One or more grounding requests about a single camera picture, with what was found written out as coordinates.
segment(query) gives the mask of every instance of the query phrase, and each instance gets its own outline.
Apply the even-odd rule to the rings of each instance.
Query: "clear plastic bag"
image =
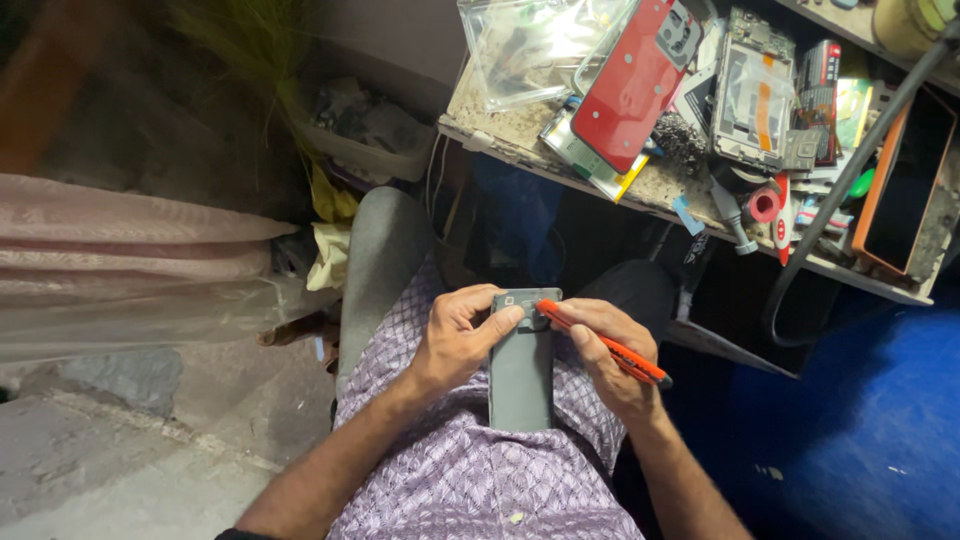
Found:
[[[608,31],[600,38],[596,47],[590,51],[580,64],[580,67],[577,68],[576,73],[573,75],[572,86],[576,94],[580,97],[586,96],[587,92],[590,91],[590,87],[593,86],[593,82],[597,80],[604,63],[607,62],[607,57],[610,55],[610,52],[612,52],[613,47],[616,46],[620,35],[623,34],[623,29],[626,28],[627,23],[630,22],[630,17],[633,15],[636,4],[638,3],[639,0],[629,0],[627,2],[623,12],[613,20]]]
[[[571,79],[636,0],[460,0],[484,108],[516,109],[572,92]]]

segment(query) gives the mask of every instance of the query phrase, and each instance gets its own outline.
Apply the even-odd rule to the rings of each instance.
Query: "phone screen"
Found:
[[[901,272],[907,270],[955,126],[953,111],[921,87],[864,241],[867,253]]]

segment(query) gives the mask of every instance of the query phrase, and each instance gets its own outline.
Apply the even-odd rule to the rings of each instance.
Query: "concrete floor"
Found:
[[[252,339],[178,349],[173,416],[228,446],[284,465],[330,433],[335,382],[313,339],[258,347]]]
[[[329,433],[334,380],[313,339],[177,353],[180,384],[167,418],[110,392],[156,397],[151,388],[131,392],[149,378],[129,370],[98,365],[105,375],[95,390],[60,375],[76,365],[0,368],[0,383],[19,387],[0,405],[0,540],[209,540]],[[171,370],[135,371],[146,372]]]

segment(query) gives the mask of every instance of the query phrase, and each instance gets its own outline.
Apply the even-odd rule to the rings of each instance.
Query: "green object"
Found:
[[[841,77],[837,82],[836,130],[841,148],[860,146],[873,95],[874,82],[870,79]]]
[[[850,193],[848,196],[851,199],[859,199],[867,194],[870,191],[870,186],[874,184],[874,175],[876,174],[876,169],[870,169],[869,171],[863,173],[860,178],[856,179],[856,182],[853,183],[853,187],[850,188]]]

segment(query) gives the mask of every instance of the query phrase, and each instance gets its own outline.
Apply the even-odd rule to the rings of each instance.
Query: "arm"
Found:
[[[591,329],[656,362],[657,344],[650,332],[607,302],[574,299],[559,306],[565,320],[578,323],[570,337],[600,400],[627,427],[664,538],[749,540],[750,533],[670,422],[659,390],[620,370]]]
[[[493,285],[445,294],[430,311],[423,340],[386,390],[267,485],[236,528],[283,540],[322,538],[397,436],[431,403],[467,382],[490,348],[523,315],[513,307],[478,328]]]

